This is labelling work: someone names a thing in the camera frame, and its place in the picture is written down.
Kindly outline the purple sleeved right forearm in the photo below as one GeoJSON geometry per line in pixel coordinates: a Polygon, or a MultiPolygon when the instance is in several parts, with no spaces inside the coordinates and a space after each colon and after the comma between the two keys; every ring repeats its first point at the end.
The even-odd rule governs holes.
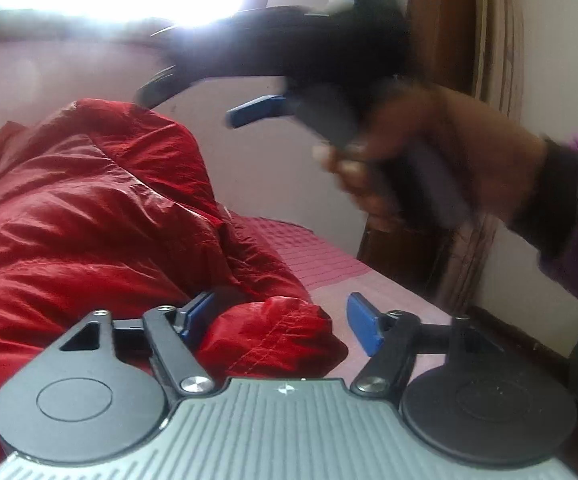
{"type": "Polygon", "coordinates": [[[578,300],[578,135],[546,145],[536,186],[508,229],[536,248],[543,274],[578,300]]]}

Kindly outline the person's right hand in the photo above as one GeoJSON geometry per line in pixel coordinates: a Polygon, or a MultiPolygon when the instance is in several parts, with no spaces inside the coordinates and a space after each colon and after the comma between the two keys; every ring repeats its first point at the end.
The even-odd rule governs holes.
{"type": "Polygon", "coordinates": [[[370,226],[389,232],[399,214],[370,177],[369,165],[399,156],[416,140],[440,153],[475,210],[504,222],[528,200],[547,151],[545,140],[471,96],[407,84],[380,102],[359,140],[342,151],[321,144],[313,155],[368,214],[370,226]]]}

